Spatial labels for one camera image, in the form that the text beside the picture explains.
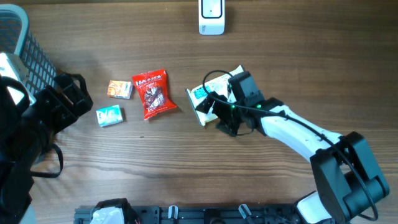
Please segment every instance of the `device screen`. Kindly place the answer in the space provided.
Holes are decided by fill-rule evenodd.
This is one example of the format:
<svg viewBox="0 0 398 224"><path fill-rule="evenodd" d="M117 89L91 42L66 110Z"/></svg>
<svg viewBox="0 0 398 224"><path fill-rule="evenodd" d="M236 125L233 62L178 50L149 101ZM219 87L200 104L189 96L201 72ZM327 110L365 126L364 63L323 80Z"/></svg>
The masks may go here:
<svg viewBox="0 0 398 224"><path fill-rule="evenodd" d="M201 0L201 14L203 18L220 18L221 0Z"/></svg>

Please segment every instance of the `red package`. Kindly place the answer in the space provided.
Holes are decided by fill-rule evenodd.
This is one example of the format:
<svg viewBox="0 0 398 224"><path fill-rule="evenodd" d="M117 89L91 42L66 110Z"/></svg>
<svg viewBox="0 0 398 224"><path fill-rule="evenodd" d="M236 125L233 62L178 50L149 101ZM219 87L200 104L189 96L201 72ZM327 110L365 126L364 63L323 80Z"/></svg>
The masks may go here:
<svg viewBox="0 0 398 224"><path fill-rule="evenodd" d="M136 86L144 106L144 120L177 107L167 96L166 70L160 69L134 75L132 82Z"/></svg>

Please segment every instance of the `cable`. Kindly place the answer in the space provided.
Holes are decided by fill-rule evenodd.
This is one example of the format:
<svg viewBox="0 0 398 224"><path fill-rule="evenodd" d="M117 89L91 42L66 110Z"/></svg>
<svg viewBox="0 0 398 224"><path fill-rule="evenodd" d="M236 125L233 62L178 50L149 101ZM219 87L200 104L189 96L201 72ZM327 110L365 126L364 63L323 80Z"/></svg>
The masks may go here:
<svg viewBox="0 0 398 224"><path fill-rule="evenodd" d="M213 74L213 73L216 73L216 72L222 72L222 73L228 74L228 75L230 75L230 76L232 77L232 74L230 74L229 72L224 71L224 70L214 70L214 71L211 71L211 72L207 73L207 75L205 75L205 77L203 78L203 82L202 82L203 90L205 91L205 93L206 93L212 100L215 100L215 101L217 101L217 102L219 102L219 103L223 103L223 104L226 104L226 105L235 106L236 108L241 108L241 109L245 109L245 110L251 110L251 111L256 111L256 112L264 113L266 116L280 116L280 117L282 117L282 118L289 119L289 120L291 120L291 121L293 121L293 122L296 122L297 124L303 126L304 128L307 128L308 130L310 130L311 132L313 132L314 134L316 134L317 136L319 136L320 139L322 139L322 140L324 140L325 142L327 142L327 143L331 146L331 148L332 148L333 150L335 150L335 151L339 154L339 156L342 158L342 160L344 161L344 163L347 164L348 167L353 171L355 177L357 178L359 184L361 185L362 190L364 191L366 197L368 198L368 202L371 204L371 208L372 208L374 217L369 217L369 216L367 216L367 215L362 215L362 214L359 214L358 216L361 217L361 218L364 218L364 219L366 219L366 220L369 220L369 221L376 221L376 220L379 218L379 213L378 213L378 211L377 211L376 204L373 202L373 199L372 199L372 197L371 197L371 194L369 193L368 188L365 186L365 183L363 182L363 179L362 179L361 176L359 175L358 171L354 168L354 166L349 162L349 160L347 159L347 157L346 157L340 150L338 150L338 148L336 147L336 145L335 145L333 142L331 142L328 138L326 138L326 136L325 136L324 134L319 133L317 130L313 129L312 127L310 127L309 125L305 124L304 122L302 122L302 121L300 121L300 120L297 120L297 119L295 119L295 118L291 118L289 115L283 115L283 114L279 114L279 113L275 113L275 112L271 112L271 111L264 111L264 110L260 110L260 109L257 109L257 108L251 108L251 107L248 107L248 106L235 105L235 104L233 104L233 103L229 103L229 102L227 102L227 101L223 101L223 100L220 100L220 99L215 98L215 97L214 97L213 95L211 95L211 94L209 93L209 91L207 91L207 89L205 88L205 82L206 82L206 78L207 78L209 75L211 75L211 74Z"/></svg>

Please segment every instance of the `wooden surface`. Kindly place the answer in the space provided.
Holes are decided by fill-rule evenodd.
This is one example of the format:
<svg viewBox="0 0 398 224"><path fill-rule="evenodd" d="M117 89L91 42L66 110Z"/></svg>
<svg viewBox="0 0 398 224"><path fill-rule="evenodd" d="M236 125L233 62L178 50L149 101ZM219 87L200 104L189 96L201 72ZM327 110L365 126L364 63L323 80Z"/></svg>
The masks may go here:
<svg viewBox="0 0 398 224"><path fill-rule="evenodd" d="M184 88L243 64L266 97L323 128L363 134L391 187L379 223L398 219L396 1L231 2L221 36L198 33L197 3L26 6L57 68L81 73L93 109L57 135L65 169L30 191L39 223L71 223L74 209L126 197L133 205L292 203L315 190L310 164L259 133L231 138L201 127ZM143 120L109 80L165 68L178 109ZM100 128L95 110L121 105L126 122ZM53 154L35 170L55 170ZM360 218L355 223L366 223Z"/></svg>

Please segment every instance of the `perforated basket wall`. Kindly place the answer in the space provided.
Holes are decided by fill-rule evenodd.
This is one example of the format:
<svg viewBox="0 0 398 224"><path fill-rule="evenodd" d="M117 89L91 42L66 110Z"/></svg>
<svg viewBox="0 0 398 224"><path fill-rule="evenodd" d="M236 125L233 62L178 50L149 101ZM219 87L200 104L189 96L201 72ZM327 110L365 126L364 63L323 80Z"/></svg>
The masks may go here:
<svg viewBox="0 0 398 224"><path fill-rule="evenodd" d="M30 32L29 18L19 6L0 4L0 52L21 58L29 71L24 85L32 94L46 85L54 87L56 69Z"/></svg>

